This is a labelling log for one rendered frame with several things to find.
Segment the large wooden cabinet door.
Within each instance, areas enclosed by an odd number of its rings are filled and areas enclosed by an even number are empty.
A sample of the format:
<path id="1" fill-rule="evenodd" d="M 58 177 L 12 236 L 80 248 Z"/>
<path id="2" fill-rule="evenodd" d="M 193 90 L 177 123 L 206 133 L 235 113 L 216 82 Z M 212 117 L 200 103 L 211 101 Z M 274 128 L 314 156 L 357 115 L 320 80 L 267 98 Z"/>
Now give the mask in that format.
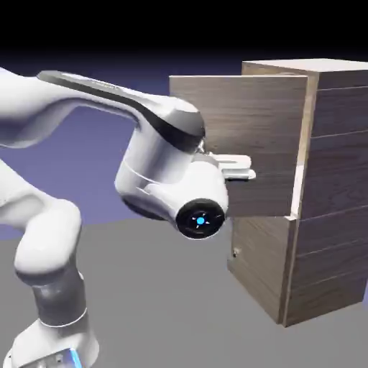
<path id="1" fill-rule="evenodd" d="M 299 75 L 170 77 L 171 95 L 201 112 L 206 149 L 252 159 L 255 179 L 227 183 L 231 217 L 290 215 L 306 84 Z"/>

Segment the grey-brown wooden cabinet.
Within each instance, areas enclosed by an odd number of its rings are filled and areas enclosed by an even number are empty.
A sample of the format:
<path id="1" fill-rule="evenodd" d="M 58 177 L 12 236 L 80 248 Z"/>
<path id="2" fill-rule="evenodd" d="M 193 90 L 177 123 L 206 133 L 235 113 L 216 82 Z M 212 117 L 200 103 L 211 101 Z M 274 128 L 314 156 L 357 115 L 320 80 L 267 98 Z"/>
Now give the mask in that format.
<path id="1" fill-rule="evenodd" d="M 368 62 L 258 60 L 242 72 L 308 79 L 280 324 L 360 303 L 368 283 Z"/>

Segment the small wooden cabinet door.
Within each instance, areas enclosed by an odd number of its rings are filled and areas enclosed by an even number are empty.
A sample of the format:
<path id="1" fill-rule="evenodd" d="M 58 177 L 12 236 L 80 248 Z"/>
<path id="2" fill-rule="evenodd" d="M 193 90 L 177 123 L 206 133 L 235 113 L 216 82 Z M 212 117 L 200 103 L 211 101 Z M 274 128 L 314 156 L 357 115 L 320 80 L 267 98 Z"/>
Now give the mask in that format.
<path id="1" fill-rule="evenodd" d="M 277 324 L 284 313 L 296 224 L 293 216 L 232 219 L 228 269 Z M 233 248 L 241 251 L 236 258 Z"/>

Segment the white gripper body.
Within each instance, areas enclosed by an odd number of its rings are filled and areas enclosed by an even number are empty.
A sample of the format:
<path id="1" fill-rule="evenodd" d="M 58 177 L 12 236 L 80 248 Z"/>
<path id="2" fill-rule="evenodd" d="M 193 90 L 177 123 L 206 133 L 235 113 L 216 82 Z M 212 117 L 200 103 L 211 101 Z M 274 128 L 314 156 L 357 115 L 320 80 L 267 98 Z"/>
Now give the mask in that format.
<path id="1" fill-rule="evenodd" d="M 257 174 L 252 169 L 252 159 L 247 155 L 208 153 L 215 161 L 226 180 L 253 180 Z"/>

